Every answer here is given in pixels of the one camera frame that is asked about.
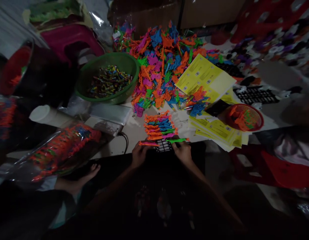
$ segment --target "green plastic basin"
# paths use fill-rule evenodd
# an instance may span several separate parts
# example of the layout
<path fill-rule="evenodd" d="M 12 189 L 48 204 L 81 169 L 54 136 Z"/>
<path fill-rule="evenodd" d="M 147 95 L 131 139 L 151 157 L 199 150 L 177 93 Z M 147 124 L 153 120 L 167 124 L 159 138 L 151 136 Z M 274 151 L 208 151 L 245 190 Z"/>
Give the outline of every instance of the green plastic basin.
<path fill-rule="evenodd" d="M 133 76 L 132 82 L 126 86 L 122 91 L 117 92 L 105 98 L 90 98 L 87 90 L 91 86 L 93 76 L 99 74 L 100 67 L 107 67 L 108 65 L 116 65 L 122 72 Z M 128 99 L 132 95 L 133 90 L 137 84 L 139 77 L 139 63 L 138 61 L 127 53 L 107 53 L 92 61 L 88 62 L 81 68 L 79 79 L 75 85 L 75 93 L 84 100 L 90 102 L 102 102 L 105 104 L 119 104 Z"/>

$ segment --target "white table surface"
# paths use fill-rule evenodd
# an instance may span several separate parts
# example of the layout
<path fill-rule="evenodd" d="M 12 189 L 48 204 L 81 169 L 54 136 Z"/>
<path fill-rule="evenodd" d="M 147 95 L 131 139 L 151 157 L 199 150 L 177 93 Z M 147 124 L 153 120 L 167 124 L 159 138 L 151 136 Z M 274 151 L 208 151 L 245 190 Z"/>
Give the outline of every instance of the white table surface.
<path fill-rule="evenodd" d="M 232 44 L 228 41 L 224 45 L 214 46 L 211 44 L 206 44 L 204 47 L 206 49 L 220 49 L 226 50 L 230 49 Z M 309 91 L 309 79 L 300 80 L 300 74 L 295 69 L 286 66 L 279 62 L 261 62 L 258 65 L 259 72 L 254 76 L 260 77 L 262 80 L 261 85 L 268 85 L 271 90 L 287 90 L 293 86 L 301 86 L 306 91 Z M 282 99 L 279 103 L 275 104 L 265 104 L 262 108 L 262 115 L 264 117 L 264 126 L 260 131 L 276 129 L 280 127 L 290 126 L 289 124 L 283 122 L 280 118 L 282 111 L 288 107 L 291 102 L 300 97 L 301 94 L 293 94 L 290 98 Z M 131 106 L 131 97 L 122 105 Z M 143 114 L 156 115 L 159 112 L 164 112 L 169 110 L 172 114 L 172 120 L 175 126 L 179 129 L 178 135 L 180 138 L 190 138 L 191 142 L 204 141 L 206 138 L 197 136 L 194 134 L 193 129 L 188 129 L 188 114 L 184 110 L 176 110 L 173 112 L 168 104 L 164 104 L 164 107 L 158 111 L 154 106 L 144 111 Z M 127 124 L 123 128 L 123 132 L 129 138 L 129 146 L 127 153 L 131 153 L 134 146 L 140 140 L 145 140 L 147 134 L 144 131 L 144 117 L 137 117 L 136 114 L 131 115 Z M 114 155 L 120 155 L 124 153 L 125 150 L 125 139 L 122 136 L 117 136 L 112 139 L 107 145 L 105 145 L 98 154 L 96 154 L 93 159 L 100 157 L 108 157 Z M 24 156 L 28 151 L 13 152 L 8 154 L 8 157 L 20 158 Z"/>

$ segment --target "electrical cord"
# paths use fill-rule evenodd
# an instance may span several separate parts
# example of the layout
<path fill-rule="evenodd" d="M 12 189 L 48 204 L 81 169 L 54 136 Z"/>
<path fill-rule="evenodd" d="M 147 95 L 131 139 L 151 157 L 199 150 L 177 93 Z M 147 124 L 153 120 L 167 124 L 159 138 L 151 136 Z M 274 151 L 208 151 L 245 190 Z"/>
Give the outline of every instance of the electrical cord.
<path fill-rule="evenodd" d="M 125 139 L 125 150 L 124 150 L 124 154 L 126 154 L 127 150 L 128 150 L 128 146 L 129 146 L 129 138 L 128 136 L 124 133 L 124 132 L 120 132 L 118 133 L 118 136 L 123 136 Z"/>

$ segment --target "hand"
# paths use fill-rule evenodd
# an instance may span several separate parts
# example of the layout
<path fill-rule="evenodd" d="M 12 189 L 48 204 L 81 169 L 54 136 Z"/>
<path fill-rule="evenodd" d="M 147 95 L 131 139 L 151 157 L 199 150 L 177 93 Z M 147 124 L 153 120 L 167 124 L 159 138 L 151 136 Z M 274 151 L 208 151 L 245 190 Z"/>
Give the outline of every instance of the hand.
<path fill-rule="evenodd" d="M 151 146 L 140 146 L 139 142 L 137 143 L 137 145 L 135 145 L 134 149 L 132 150 L 132 168 L 140 167 L 142 163 L 144 163 L 145 155 L 147 153 L 147 150 L 150 148 Z"/>
<path fill-rule="evenodd" d="M 180 147 L 178 148 L 175 143 L 172 143 L 172 147 L 174 149 L 175 155 L 183 164 L 192 163 L 191 157 L 191 146 L 187 144 L 185 141 L 180 142 Z"/>

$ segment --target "white plastic cup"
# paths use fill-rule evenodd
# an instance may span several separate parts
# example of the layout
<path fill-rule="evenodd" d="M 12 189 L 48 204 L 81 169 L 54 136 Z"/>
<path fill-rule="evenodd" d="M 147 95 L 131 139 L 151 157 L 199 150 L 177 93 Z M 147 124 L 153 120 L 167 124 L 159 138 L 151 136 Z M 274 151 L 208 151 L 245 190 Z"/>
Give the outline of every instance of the white plastic cup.
<path fill-rule="evenodd" d="M 74 118 L 70 115 L 58 111 L 57 109 L 52 108 L 49 105 L 36 107 L 31 112 L 29 118 L 31 119 L 31 121 L 47 124 L 58 128 L 64 128 L 74 120 Z"/>

